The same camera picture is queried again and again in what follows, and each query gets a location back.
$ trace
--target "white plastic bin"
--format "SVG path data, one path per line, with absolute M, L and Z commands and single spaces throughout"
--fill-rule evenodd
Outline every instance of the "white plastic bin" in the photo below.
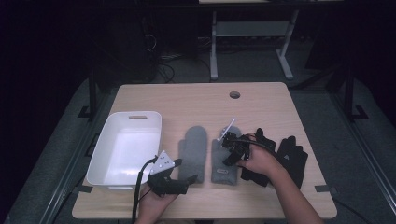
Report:
M 92 154 L 88 182 L 110 189 L 132 189 L 143 165 L 158 154 L 161 129 L 162 117 L 155 111 L 110 115 Z M 152 165 L 146 167 L 142 184 L 147 182 Z

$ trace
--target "forearm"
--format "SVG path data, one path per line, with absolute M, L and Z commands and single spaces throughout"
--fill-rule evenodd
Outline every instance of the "forearm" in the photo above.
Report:
M 284 168 L 273 172 L 270 178 L 289 224 L 323 223 Z

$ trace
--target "dark wall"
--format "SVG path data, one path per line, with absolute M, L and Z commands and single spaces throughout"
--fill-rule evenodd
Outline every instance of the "dark wall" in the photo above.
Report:
M 308 68 L 344 63 L 371 91 L 396 127 L 396 14 L 387 1 L 353 3 L 331 11 L 318 34 Z
M 47 144 L 86 69 L 67 4 L 3 2 L 0 13 L 0 222 Z

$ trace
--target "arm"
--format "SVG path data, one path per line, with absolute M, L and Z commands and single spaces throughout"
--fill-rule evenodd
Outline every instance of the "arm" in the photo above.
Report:
M 290 224 L 323 223 L 318 213 L 291 180 L 285 168 L 265 149 L 250 144 L 248 161 L 238 165 L 268 176 Z
M 143 198 L 139 202 L 139 214 L 135 224 L 154 224 L 168 205 L 178 196 L 176 194 L 167 194 L 159 197 L 150 191 L 148 185 L 143 187 L 140 195 Z

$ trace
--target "bin handle hole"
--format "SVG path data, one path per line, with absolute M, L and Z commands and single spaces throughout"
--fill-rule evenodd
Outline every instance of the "bin handle hole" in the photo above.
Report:
M 132 115 L 132 116 L 129 116 L 129 119 L 147 119 L 148 117 L 147 116 L 144 116 L 144 115 Z

